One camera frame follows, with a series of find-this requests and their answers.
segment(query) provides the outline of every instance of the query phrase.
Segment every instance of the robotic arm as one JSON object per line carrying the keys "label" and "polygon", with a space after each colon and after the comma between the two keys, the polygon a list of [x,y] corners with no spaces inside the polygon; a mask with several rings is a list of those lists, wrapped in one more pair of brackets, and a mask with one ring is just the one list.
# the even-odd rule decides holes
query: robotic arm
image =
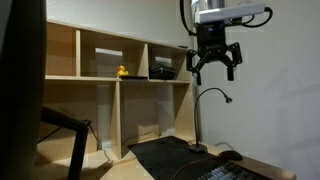
{"label": "robotic arm", "polygon": [[[213,6],[214,2],[217,5],[224,4],[223,0],[200,0],[200,3],[207,3]],[[265,7],[264,4],[250,4],[247,6],[235,8],[215,8],[196,12],[195,14],[195,27],[196,33],[187,28],[183,0],[180,0],[181,18],[182,22],[189,32],[189,35],[197,37],[198,50],[189,50],[187,52],[187,71],[193,73],[197,78],[197,85],[201,85],[201,68],[209,62],[221,61],[227,67],[228,80],[233,81],[233,69],[242,63],[242,55],[240,44],[238,42],[227,45],[225,28],[230,26],[244,26],[247,28],[256,28],[266,24],[272,17],[272,10]],[[249,25],[254,19],[255,14],[269,12],[268,19],[258,25]],[[242,23],[242,17],[251,15],[252,18]],[[232,59],[226,55],[227,51],[231,52]],[[192,60],[195,55],[200,57],[198,63],[193,66]]]}

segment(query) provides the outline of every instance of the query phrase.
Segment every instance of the black mat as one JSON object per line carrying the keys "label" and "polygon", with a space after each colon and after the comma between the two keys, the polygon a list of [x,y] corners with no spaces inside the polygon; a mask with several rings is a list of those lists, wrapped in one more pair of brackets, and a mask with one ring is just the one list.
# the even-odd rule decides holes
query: black mat
{"label": "black mat", "polygon": [[201,161],[182,168],[174,179],[197,179],[197,177],[224,163],[209,153],[195,154],[190,152],[189,144],[174,136],[130,145],[128,148],[156,180],[170,180],[181,167],[197,160]]}

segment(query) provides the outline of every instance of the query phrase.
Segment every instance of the computer monitor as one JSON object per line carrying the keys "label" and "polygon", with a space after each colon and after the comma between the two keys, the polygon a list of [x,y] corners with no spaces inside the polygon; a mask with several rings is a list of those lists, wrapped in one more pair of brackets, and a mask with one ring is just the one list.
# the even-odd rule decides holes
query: computer monitor
{"label": "computer monitor", "polygon": [[46,1],[0,1],[0,179],[32,179],[42,109]]}

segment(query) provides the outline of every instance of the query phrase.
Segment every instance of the black box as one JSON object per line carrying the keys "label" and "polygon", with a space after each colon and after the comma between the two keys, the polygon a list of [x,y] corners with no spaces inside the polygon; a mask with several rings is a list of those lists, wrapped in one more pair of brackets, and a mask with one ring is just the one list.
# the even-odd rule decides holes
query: black box
{"label": "black box", "polygon": [[149,67],[149,79],[172,80],[176,76],[176,70],[172,67],[154,63]]}

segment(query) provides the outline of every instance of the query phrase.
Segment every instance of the desk surface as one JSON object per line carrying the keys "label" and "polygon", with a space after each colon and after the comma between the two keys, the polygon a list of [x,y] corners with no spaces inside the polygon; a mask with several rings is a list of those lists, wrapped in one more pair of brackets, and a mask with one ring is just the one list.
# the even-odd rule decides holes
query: desk surface
{"label": "desk surface", "polygon": [[[218,155],[222,150],[215,146],[208,146],[208,152],[213,155]],[[52,177],[52,179],[65,179],[59,178],[60,176],[67,176],[68,173],[68,161],[60,161],[46,165],[46,167],[38,168],[38,172],[35,173],[35,179],[41,179],[42,177]],[[244,157],[242,161],[232,161],[244,168],[250,169],[263,176],[269,177],[275,180],[295,180],[296,175],[290,171]],[[103,155],[102,151],[98,153],[87,154],[84,159],[83,173],[81,180],[152,180],[152,176],[143,168],[138,162],[133,153],[129,154],[129,158],[125,158],[121,162],[108,163]]]}

